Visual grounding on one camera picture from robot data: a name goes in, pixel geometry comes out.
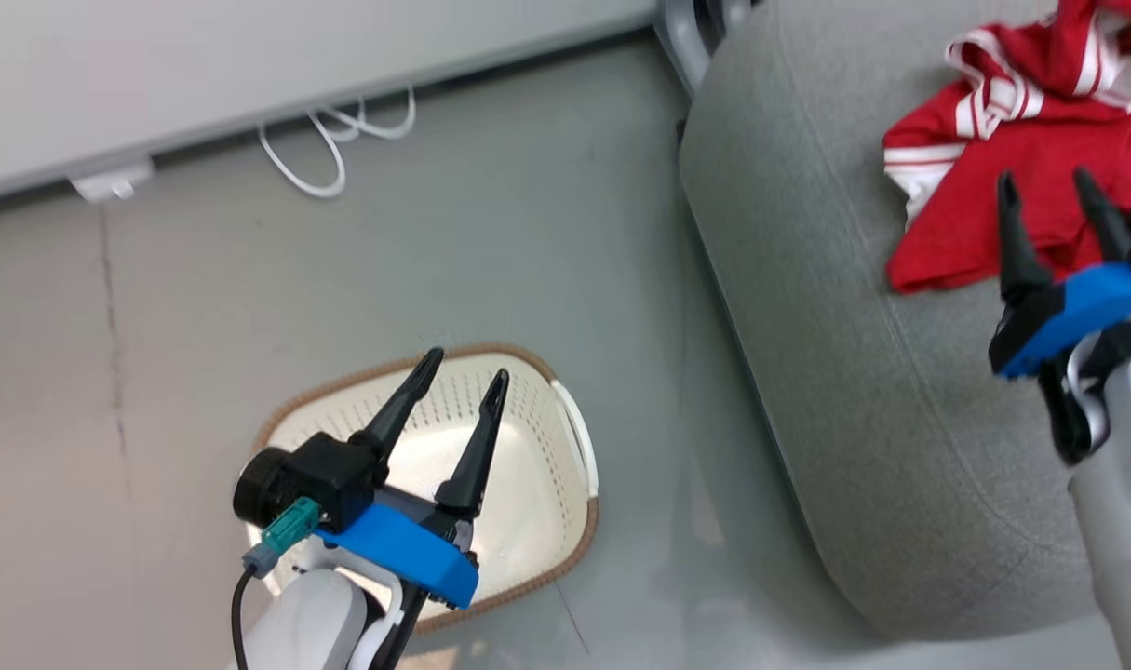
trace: white plastic basket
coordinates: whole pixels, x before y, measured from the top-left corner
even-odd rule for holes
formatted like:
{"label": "white plastic basket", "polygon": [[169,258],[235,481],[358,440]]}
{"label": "white plastic basket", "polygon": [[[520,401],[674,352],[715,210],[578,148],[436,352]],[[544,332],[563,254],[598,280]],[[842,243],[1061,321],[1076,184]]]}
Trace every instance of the white plastic basket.
{"label": "white plastic basket", "polygon": [[[369,422],[417,361],[396,361],[299,395],[264,426],[254,449],[271,445],[292,450],[321,430],[344,440]],[[454,472],[500,368],[508,369],[511,381],[483,512],[475,522],[472,550],[481,564],[475,602],[467,611],[429,602],[416,632],[454,624],[551,583],[581,559],[597,526],[598,473],[581,412],[544,361],[509,344],[447,354],[399,437],[387,482],[432,499],[437,484]],[[247,531],[257,543],[259,530]],[[302,544],[286,552],[265,579],[271,593],[279,594],[294,578],[301,552]],[[351,577],[370,587],[365,578]]]}

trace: floor crack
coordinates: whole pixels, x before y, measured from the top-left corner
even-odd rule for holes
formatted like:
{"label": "floor crack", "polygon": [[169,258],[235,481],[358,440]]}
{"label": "floor crack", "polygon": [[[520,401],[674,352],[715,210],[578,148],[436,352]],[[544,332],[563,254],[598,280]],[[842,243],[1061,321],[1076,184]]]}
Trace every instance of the floor crack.
{"label": "floor crack", "polygon": [[586,656],[590,656],[590,646],[586,644],[586,637],[581,636],[581,629],[577,627],[577,620],[573,619],[573,610],[569,608],[569,601],[566,601],[566,593],[561,591],[560,584],[553,584],[556,586],[556,594],[561,596],[561,604],[566,607],[566,615],[569,615],[569,622],[573,625],[573,632],[577,633],[577,641],[581,643],[581,650],[586,652]]}
{"label": "floor crack", "polygon": [[114,430],[119,435],[119,458],[122,458],[123,483],[128,500],[132,496],[130,463],[127,454],[127,426],[123,424],[122,344],[119,341],[119,315],[114,309],[113,263],[110,259],[110,221],[106,208],[97,208],[97,230],[102,239],[102,277],[106,289],[106,326],[110,330],[110,409],[114,412]]}

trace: gray cushion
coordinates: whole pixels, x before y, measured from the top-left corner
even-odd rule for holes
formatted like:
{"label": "gray cushion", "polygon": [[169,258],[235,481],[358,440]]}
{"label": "gray cushion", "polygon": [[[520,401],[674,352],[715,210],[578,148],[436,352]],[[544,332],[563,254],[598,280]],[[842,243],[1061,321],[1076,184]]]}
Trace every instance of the gray cushion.
{"label": "gray cushion", "polygon": [[[874,627],[1007,635],[1093,608],[1042,400],[986,364],[994,284],[892,294],[880,140],[944,43],[1033,0],[766,0],[698,91],[681,173],[830,577]],[[994,196],[976,194],[976,196]]]}

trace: robotic arm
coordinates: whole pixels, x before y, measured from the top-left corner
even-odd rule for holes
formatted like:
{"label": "robotic arm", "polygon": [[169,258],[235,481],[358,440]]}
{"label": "robotic arm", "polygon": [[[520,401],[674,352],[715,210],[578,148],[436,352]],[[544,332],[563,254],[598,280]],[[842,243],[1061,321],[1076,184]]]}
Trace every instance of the robotic arm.
{"label": "robotic arm", "polygon": [[995,375],[1036,377],[1071,497],[1094,594],[1131,670],[1131,230],[1085,170],[1074,174],[1106,263],[1055,284],[1020,221],[1012,177],[999,183],[1003,319]]}
{"label": "robotic arm", "polygon": [[[470,605],[478,559],[470,551],[482,512],[509,377],[498,370],[454,474],[433,500],[387,484],[387,458],[444,353],[433,349],[345,443],[318,432],[294,453],[268,447],[234,487],[234,514],[265,529],[243,556],[234,590],[232,670],[390,670],[424,602]],[[242,590],[266,577],[290,547],[304,542],[301,577],[288,584],[243,639]],[[387,608],[336,568],[391,591]]]}

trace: blue gripper bracket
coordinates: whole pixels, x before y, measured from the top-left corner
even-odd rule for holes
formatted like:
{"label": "blue gripper bracket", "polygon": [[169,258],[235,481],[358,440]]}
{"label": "blue gripper bracket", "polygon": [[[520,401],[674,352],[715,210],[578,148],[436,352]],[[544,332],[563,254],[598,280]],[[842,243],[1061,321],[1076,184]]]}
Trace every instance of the blue gripper bracket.
{"label": "blue gripper bracket", "polygon": [[478,568],[458,547],[390,506],[369,506],[344,533],[318,529],[314,534],[428,590],[458,610],[470,607],[478,589]]}
{"label": "blue gripper bracket", "polygon": [[1001,377],[1034,376],[1083,337],[1131,318],[1131,265],[1106,263],[1029,297],[992,341]]}

